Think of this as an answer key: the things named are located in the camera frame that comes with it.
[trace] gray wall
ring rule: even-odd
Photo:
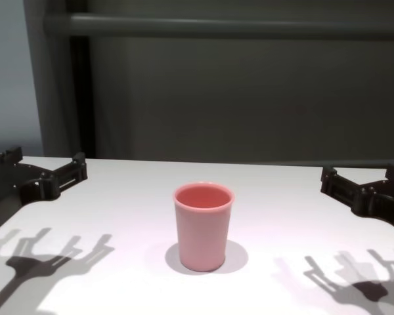
[[[91,1],[172,18],[394,20],[394,1]],[[92,40],[98,154],[185,161],[394,159],[394,42]]]
[[[66,12],[64,0],[24,0],[37,110],[46,156],[81,150],[69,39],[45,34],[46,14]]]
[[[41,155],[41,131],[22,1],[0,0],[0,150]]]

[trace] plastic cup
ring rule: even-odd
[[[179,259],[188,269],[208,272],[225,261],[234,194],[212,182],[196,182],[174,193]]]

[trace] black bracket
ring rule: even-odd
[[[50,171],[20,164],[21,147],[0,153],[0,226],[20,208],[35,201],[51,201],[61,192],[87,179],[85,155],[76,154],[71,163]]]
[[[349,206],[359,217],[380,219],[394,226],[394,165],[388,165],[385,177],[360,185],[338,175],[334,168],[324,167],[321,192]]]

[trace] horizontal bar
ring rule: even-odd
[[[306,166],[306,167],[343,167],[359,169],[386,169],[389,164],[394,164],[394,159],[369,159],[369,160],[328,160],[328,161],[272,161],[250,164],[279,165],[279,166]]]
[[[103,37],[394,41],[394,22],[196,20],[86,13],[48,16],[45,31],[49,35]]]

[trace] white table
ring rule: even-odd
[[[69,161],[23,163],[55,169]],[[384,171],[339,173],[370,182]],[[28,205],[0,228],[0,315],[394,314],[394,274],[368,252],[394,261],[394,227],[358,218],[321,194],[320,168],[89,160],[88,174],[58,200]],[[227,261],[209,274],[182,267],[175,245],[172,193],[198,180],[236,194]],[[81,253],[61,253],[74,244]],[[38,264],[33,274],[54,274],[3,294],[14,277],[9,257],[61,254],[73,259],[59,268]],[[305,257],[328,284],[304,274],[312,270]],[[369,301],[351,285],[359,282],[370,295],[389,294]]]

